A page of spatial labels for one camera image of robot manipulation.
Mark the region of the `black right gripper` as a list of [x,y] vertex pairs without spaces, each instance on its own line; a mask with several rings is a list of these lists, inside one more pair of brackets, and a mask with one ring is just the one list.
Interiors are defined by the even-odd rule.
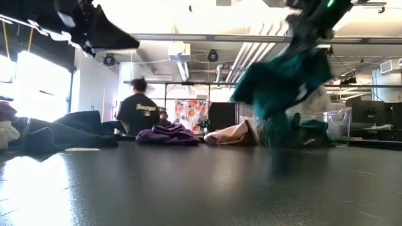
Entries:
[[287,47],[288,58],[312,49],[318,39],[333,37],[332,26],[314,25],[303,18],[288,18],[287,23],[291,28],[291,40]]

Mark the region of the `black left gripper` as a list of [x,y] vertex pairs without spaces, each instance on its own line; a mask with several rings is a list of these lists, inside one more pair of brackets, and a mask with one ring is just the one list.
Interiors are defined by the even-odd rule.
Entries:
[[55,0],[55,9],[71,33],[84,36],[82,49],[93,57],[99,51],[137,49],[139,41],[111,23],[94,0]]

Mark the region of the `dark teal towel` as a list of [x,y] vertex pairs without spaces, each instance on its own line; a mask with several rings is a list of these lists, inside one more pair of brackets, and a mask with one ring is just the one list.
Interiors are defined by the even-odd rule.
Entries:
[[328,135],[327,122],[310,119],[301,120],[296,113],[290,120],[291,133],[295,138],[294,146],[298,148],[329,148],[335,146],[335,139]]
[[311,50],[293,58],[281,55],[252,64],[231,100],[252,106],[263,122],[303,102],[331,77],[330,64],[323,53]]

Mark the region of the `pale blue-grey towel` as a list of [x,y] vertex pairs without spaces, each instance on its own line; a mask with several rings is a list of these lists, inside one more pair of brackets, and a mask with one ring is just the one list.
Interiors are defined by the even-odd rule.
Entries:
[[320,86],[312,92],[306,100],[289,108],[286,111],[288,116],[299,113],[301,115],[327,112],[330,110],[331,101],[327,89]]

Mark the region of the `black towel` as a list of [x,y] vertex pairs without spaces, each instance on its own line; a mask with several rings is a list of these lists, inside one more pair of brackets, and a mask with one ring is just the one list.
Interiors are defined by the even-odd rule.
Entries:
[[28,154],[48,154],[68,148],[114,148],[114,136],[91,134],[57,122],[30,119],[21,149]]

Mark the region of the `purple towel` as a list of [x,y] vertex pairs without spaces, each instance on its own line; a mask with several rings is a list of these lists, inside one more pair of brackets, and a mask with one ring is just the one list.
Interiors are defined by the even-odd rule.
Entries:
[[169,126],[153,126],[151,129],[142,130],[136,136],[136,142],[142,144],[171,144],[191,146],[197,145],[200,139],[182,124]]

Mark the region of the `pink towel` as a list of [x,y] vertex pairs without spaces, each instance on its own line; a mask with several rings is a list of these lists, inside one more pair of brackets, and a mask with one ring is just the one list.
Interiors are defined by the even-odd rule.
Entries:
[[204,141],[216,146],[256,146],[258,136],[249,120],[245,119],[235,126],[206,134]]

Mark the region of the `white towel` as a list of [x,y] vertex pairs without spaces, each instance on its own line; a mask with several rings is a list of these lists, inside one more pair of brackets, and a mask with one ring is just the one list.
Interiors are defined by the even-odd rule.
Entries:
[[0,150],[7,150],[8,143],[19,137],[20,133],[12,126],[11,121],[0,122]]

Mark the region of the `silver ventilation ducts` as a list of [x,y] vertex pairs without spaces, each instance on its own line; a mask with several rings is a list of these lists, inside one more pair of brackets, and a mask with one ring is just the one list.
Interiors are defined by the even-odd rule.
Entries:
[[[260,28],[251,28],[249,35],[284,36],[288,32],[288,25],[283,21],[263,22]],[[268,42],[244,42],[234,63],[229,69],[225,82],[238,82],[244,74],[245,69],[253,63],[263,60],[274,48],[276,43]]]

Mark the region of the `white ceiling box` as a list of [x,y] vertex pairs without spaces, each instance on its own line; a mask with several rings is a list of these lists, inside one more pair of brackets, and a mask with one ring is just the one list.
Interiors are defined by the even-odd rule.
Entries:
[[168,57],[175,62],[189,62],[191,60],[191,45],[182,41],[173,41],[168,45]]

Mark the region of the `person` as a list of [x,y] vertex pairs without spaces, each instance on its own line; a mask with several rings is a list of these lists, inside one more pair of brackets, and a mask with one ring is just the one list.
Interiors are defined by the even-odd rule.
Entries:
[[116,119],[125,129],[125,135],[137,136],[142,130],[151,129],[160,122],[158,106],[146,96],[148,83],[144,78],[131,81],[134,94],[125,98]]

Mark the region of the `clear plastic bin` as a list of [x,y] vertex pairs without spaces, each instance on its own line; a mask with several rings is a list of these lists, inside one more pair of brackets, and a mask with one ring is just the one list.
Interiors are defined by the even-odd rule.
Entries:
[[[294,146],[295,138],[291,133],[290,125],[292,117],[293,115],[288,116],[286,112],[282,112],[264,120],[259,127],[259,138],[262,143],[270,148],[302,149]],[[316,119],[328,123],[329,128],[327,129],[327,133],[335,139],[335,145],[339,140],[344,140],[346,142],[349,140],[351,119],[350,107],[329,112],[301,115],[302,121],[310,119]]]

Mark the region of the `colourful painting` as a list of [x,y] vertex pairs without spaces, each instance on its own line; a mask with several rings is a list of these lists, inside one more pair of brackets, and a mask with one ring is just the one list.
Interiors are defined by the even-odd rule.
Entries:
[[196,135],[205,134],[204,122],[208,119],[206,100],[176,100],[175,123],[182,124]]

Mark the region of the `black cabinet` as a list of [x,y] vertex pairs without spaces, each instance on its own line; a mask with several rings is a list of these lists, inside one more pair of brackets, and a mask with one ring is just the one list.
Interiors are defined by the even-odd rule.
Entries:
[[209,132],[225,129],[236,124],[236,104],[233,102],[213,102],[209,108]]

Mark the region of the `white wall air unit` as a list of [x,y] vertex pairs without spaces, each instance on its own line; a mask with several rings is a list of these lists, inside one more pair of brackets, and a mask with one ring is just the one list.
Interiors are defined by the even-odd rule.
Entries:
[[388,75],[392,73],[402,73],[402,58],[392,59],[381,63],[379,66],[379,72],[382,75]]

